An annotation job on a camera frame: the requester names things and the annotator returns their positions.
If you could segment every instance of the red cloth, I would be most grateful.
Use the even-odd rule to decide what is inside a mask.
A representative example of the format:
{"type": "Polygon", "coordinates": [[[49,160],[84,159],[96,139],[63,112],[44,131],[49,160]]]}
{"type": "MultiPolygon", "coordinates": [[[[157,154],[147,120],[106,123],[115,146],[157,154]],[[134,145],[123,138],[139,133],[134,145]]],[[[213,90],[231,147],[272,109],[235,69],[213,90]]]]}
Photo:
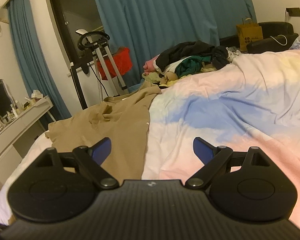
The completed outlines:
{"type": "MultiPolygon", "coordinates": [[[[132,62],[130,59],[129,52],[130,50],[128,48],[120,47],[118,51],[114,55],[112,55],[114,62],[117,65],[119,73],[121,75],[124,75],[132,68],[132,62]]],[[[117,74],[113,69],[109,57],[108,56],[104,57],[104,60],[106,62],[111,77],[112,78],[116,77],[117,74]]],[[[100,72],[102,80],[108,80],[99,60],[98,60],[98,70],[100,72]]]]}

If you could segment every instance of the brown shopping bag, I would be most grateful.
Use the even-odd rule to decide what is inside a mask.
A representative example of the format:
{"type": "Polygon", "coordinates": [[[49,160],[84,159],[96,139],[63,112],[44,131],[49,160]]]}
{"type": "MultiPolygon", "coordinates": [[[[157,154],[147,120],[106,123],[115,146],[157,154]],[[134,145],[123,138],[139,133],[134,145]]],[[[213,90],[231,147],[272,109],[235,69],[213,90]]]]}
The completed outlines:
{"type": "Polygon", "coordinates": [[[240,50],[246,51],[247,45],[253,41],[259,41],[263,39],[262,28],[259,24],[254,23],[251,18],[247,18],[250,20],[250,23],[244,23],[237,25],[237,34],[240,42],[240,50]]]}

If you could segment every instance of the dark green clothing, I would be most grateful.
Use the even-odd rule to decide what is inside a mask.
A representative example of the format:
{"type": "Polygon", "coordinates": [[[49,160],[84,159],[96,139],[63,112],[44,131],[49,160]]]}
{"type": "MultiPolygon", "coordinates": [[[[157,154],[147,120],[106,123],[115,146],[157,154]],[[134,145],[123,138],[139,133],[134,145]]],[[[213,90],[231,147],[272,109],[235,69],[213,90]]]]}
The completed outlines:
{"type": "Polygon", "coordinates": [[[191,56],[182,61],[175,70],[178,78],[189,74],[196,74],[202,68],[202,62],[211,62],[211,57],[191,56]]]}

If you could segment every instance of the vanity table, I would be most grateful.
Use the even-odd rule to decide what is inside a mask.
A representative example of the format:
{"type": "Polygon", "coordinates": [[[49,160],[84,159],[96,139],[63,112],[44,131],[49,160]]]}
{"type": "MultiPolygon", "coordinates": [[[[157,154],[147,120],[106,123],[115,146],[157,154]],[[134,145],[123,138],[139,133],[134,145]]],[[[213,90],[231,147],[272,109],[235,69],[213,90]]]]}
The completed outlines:
{"type": "Polygon", "coordinates": [[[22,160],[13,144],[45,113],[53,118],[49,112],[52,107],[50,98],[46,96],[23,111],[0,132],[0,189],[22,160]]]}

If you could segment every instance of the blue curtain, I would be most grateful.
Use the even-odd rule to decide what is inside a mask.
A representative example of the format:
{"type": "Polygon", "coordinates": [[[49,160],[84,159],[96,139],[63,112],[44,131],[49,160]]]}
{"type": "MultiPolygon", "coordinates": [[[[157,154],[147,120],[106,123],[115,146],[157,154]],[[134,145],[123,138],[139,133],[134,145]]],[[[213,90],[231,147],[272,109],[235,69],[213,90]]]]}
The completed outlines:
{"type": "Polygon", "coordinates": [[[96,0],[110,45],[130,49],[127,85],[140,81],[143,65],[180,42],[218,45],[235,35],[235,25],[255,13],[251,0],[96,0]]]}
{"type": "MultiPolygon", "coordinates": [[[[69,113],[45,62],[29,0],[10,0],[7,4],[10,32],[23,82],[28,95],[38,89],[49,95],[54,107],[50,110],[57,120],[70,118],[69,113]]],[[[40,120],[47,126],[48,120],[40,120]]]]}

